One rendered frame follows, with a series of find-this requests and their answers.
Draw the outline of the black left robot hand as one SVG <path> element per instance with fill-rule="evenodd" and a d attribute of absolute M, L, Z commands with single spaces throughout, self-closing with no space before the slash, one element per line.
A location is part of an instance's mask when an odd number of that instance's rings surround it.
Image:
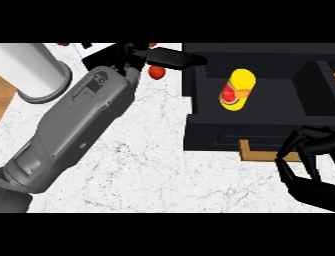
<path fill-rule="evenodd" d="M 96 53 L 83 58 L 87 70 L 98 66 L 111 67 L 121 75 L 129 68 L 142 71 L 145 65 L 183 70 L 188 67 L 207 64 L 207 59 L 197 55 L 167 49 L 151 48 L 148 43 L 114 43 Z"/>

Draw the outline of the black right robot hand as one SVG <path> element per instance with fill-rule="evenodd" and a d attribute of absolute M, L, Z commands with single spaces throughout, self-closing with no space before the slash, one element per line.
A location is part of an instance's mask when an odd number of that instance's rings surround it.
<path fill-rule="evenodd" d="M 284 158 L 293 149 L 310 178 L 299 177 Z M 330 128 L 304 126 L 294 130 L 276 154 L 276 167 L 281 181 L 297 201 L 335 212 L 335 185 L 325 183 L 316 168 L 316 156 L 328 154 L 335 164 L 335 131 Z"/>

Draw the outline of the yellow cup with red print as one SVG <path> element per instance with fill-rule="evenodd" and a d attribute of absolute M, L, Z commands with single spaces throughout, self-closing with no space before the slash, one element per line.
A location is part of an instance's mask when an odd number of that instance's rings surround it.
<path fill-rule="evenodd" d="M 219 101 L 225 109 L 239 111 L 245 106 L 253 88 L 256 76 L 248 69 L 235 69 L 223 86 Z"/>

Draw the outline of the black drawer front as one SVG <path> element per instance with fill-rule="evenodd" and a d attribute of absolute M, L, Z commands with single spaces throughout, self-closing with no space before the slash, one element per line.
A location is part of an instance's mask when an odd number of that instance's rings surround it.
<path fill-rule="evenodd" d="M 189 114 L 186 117 L 183 149 L 186 151 L 237 151 L 247 140 L 253 151 L 278 151 L 297 125 L 216 122 Z"/>

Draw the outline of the black open drawer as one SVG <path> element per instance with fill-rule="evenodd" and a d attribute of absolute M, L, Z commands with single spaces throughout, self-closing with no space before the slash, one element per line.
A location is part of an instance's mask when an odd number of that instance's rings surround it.
<path fill-rule="evenodd" d="M 203 66 L 183 71 L 182 88 L 192 100 L 192 115 L 216 122 L 241 121 L 335 130 L 335 77 L 324 61 L 306 63 L 291 78 L 260 78 L 239 111 L 229 111 L 220 104 L 225 84 L 226 79 L 210 78 Z"/>

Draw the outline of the red tomato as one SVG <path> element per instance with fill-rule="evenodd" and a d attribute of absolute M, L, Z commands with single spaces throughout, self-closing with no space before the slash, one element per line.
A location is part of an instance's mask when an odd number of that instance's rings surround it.
<path fill-rule="evenodd" d="M 166 68 L 160 66 L 151 66 L 148 73 L 154 80 L 160 80 L 166 75 Z"/>

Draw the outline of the black cabinet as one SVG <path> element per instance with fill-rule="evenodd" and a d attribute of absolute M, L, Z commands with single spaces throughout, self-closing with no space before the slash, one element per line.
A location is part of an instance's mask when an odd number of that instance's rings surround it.
<path fill-rule="evenodd" d="M 257 78 L 291 78 L 312 61 L 335 72 L 335 43 L 185 43 L 183 50 L 207 59 L 210 78 L 226 78 L 238 68 Z"/>

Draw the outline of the white cylinder with grey rim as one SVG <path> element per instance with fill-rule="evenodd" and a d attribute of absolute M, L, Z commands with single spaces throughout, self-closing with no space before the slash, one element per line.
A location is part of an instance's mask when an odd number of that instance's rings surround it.
<path fill-rule="evenodd" d="M 67 91 L 73 72 L 43 43 L 0 43 L 0 77 L 24 101 L 43 104 Z"/>

